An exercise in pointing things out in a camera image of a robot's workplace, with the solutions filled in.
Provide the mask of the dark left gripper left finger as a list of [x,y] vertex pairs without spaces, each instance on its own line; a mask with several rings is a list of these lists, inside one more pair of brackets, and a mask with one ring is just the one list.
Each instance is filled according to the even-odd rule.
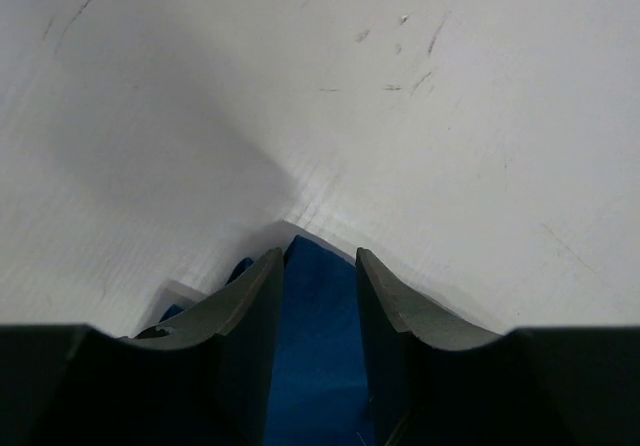
[[261,445],[283,295],[284,253],[268,250],[235,280],[125,343],[191,362],[183,390],[240,445]]

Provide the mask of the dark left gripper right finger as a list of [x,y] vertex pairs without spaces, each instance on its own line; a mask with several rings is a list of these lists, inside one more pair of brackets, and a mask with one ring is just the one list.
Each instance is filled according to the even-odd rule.
[[356,253],[362,346],[378,445],[398,445],[426,406],[433,352],[467,351],[499,338],[412,289],[371,250]]

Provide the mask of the blue mickey mouse t-shirt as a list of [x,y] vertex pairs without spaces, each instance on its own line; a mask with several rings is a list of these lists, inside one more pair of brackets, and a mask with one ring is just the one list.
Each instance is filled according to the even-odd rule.
[[283,256],[267,445],[372,445],[356,268],[302,236]]

